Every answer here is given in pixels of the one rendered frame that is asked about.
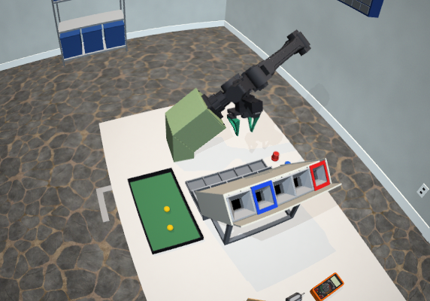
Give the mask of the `red plug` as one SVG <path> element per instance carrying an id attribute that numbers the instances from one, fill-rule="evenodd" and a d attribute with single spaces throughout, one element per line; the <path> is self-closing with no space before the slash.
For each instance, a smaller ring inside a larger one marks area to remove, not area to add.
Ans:
<path id="1" fill-rule="evenodd" d="M 273 155 L 271 156 L 272 161 L 277 162 L 279 160 L 279 155 L 279 152 L 273 152 Z"/>

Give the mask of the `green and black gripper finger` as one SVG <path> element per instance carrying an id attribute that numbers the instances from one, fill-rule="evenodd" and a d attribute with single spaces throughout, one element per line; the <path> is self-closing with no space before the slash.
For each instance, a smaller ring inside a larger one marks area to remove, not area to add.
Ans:
<path id="1" fill-rule="evenodd" d="M 233 129 L 235 131 L 236 136 L 238 136 L 238 134 L 239 134 L 240 120 L 238 118 L 235 118 L 235 119 L 231 119 L 229 117 L 227 117 L 227 118 L 228 118 L 230 124 L 232 125 L 232 127 L 233 127 Z"/>
<path id="2" fill-rule="evenodd" d="M 248 123 L 249 123 L 250 131 L 251 131 L 251 132 L 253 132 L 254 127 L 255 127 L 255 125 L 256 125 L 256 123 L 257 123 L 257 121 L 258 121 L 259 117 L 254 118 L 254 119 L 253 119 L 253 122 L 252 122 L 252 118 L 251 118 L 251 117 L 248 117 L 247 119 L 248 119 Z"/>

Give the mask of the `blue rectangular band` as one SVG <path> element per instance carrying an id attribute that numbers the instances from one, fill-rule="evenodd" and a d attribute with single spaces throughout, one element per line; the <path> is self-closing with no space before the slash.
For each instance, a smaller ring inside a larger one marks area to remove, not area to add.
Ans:
<path id="1" fill-rule="evenodd" d="M 260 188 L 266 187 L 268 185 L 270 185 L 270 188 L 271 188 L 271 193 L 272 193 L 272 196 L 273 196 L 274 204 L 270 205 L 270 206 L 268 206 L 266 208 L 263 208 L 263 209 L 259 210 L 259 205 L 258 205 L 258 202 L 257 202 L 255 190 L 258 190 Z M 254 186 L 254 187 L 251 187 L 251 190 L 252 190 L 253 199 L 254 199 L 254 202 L 255 202 L 257 214 L 261 214 L 261 213 L 264 213 L 266 211 L 270 211 L 271 209 L 274 209 L 274 208 L 278 207 L 277 206 L 277 200 L 276 200 L 276 196 L 275 196 L 275 193 L 274 193 L 274 188 L 273 188 L 272 181 L 267 181 L 265 183 L 262 183 L 262 184 Z"/>

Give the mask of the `orange digital multimeter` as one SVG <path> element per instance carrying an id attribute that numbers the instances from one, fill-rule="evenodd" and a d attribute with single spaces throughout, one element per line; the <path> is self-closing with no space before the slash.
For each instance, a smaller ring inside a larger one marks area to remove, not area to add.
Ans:
<path id="1" fill-rule="evenodd" d="M 342 287 L 344 282 L 339 275 L 335 272 L 327 279 L 320 282 L 317 286 L 310 290 L 311 295 L 316 301 L 323 301 L 325 298 L 334 293 L 337 289 Z"/>

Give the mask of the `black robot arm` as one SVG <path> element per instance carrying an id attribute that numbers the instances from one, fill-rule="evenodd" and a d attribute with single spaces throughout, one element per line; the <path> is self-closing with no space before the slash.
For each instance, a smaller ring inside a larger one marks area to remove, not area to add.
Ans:
<path id="1" fill-rule="evenodd" d="M 225 92 L 219 91 L 209 98 L 205 94 L 201 96 L 207 107 L 215 113 L 219 119 L 223 118 L 221 112 L 226 109 L 225 107 L 229 105 L 230 102 L 235 104 L 235 110 L 237 112 L 242 113 L 247 111 L 253 119 L 261 115 L 263 111 L 262 101 L 256 99 L 253 95 L 246 96 L 249 95 L 252 90 L 256 92 L 268 86 L 267 81 L 272 78 L 276 69 L 293 54 L 299 53 L 302 56 L 311 49 L 308 40 L 301 32 L 298 32 L 298 30 L 292 32 L 287 38 L 289 40 L 281 47 L 282 49 L 280 48 L 278 50 L 279 52 L 276 52 L 274 55 L 272 54 L 270 56 L 271 58 L 268 57 L 256 66 L 253 65 L 252 68 L 250 67 L 241 75 L 237 73 L 234 77 L 226 81 L 221 86 L 222 90 Z M 227 99 L 229 102 L 226 101 Z"/>

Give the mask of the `red square funnel band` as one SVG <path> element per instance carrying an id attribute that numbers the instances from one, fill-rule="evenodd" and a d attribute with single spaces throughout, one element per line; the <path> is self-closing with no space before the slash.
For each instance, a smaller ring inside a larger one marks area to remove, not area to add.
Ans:
<path id="1" fill-rule="evenodd" d="M 314 175 L 313 175 L 313 169 L 316 168 L 316 167 L 318 167 L 318 166 L 321 166 L 321 165 L 324 166 L 327 182 L 325 182 L 324 184 L 321 184 L 319 186 L 316 186 L 316 182 L 315 182 Z M 325 187 L 325 186 L 327 186 L 327 185 L 330 184 L 325 160 L 323 160 L 323 161 L 321 161 L 319 163 L 313 164 L 312 166 L 309 166 L 309 167 L 310 167 L 310 173 L 311 173 L 311 177 L 312 177 L 312 181 L 313 181 L 314 191 L 316 191 L 318 189 L 321 189 L 321 188 L 323 188 L 323 187 Z"/>

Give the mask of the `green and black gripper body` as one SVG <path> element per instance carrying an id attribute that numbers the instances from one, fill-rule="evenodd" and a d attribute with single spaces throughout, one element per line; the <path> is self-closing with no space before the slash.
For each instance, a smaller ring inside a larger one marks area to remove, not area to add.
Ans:
<path id="1" fill-rule="evenodd" d="M 250 115 L 248 114 L 248 112 L 246 111 L 246 112 L 242 112 L 242 113 L 239 113 L 239 112 L 237 112 L 236 110 L 235 110 L 235 108 L 229 108 L 229 109 L 227 109 L 227 117 L 229 117 L 229 118 L 231 118 L 231 119 L 235 119 L 235 118 L 237 118 L 236 116 L 239 116 L 239 115 L 241 115 L 241 117 L 242 118 L 248 118 L 248 117 L 250 117 Z M 231 113 L 231 114 L 230 114 Z"/>

